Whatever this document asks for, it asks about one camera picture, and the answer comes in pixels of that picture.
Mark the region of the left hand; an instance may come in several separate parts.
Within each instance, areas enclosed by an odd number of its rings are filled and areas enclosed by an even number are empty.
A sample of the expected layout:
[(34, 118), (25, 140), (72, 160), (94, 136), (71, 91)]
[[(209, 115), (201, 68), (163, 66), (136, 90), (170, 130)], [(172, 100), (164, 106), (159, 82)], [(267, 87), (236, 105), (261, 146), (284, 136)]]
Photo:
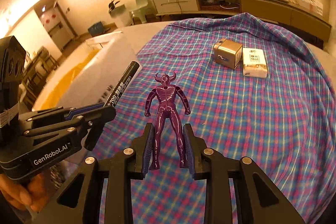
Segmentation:
[(26, 187), (10, 180), (4, 173), (1, 174), (1, 193), (9, 204), (19, 210), (29, 207), (40, 212), (55, 192), (50, 170), (33, 177)]

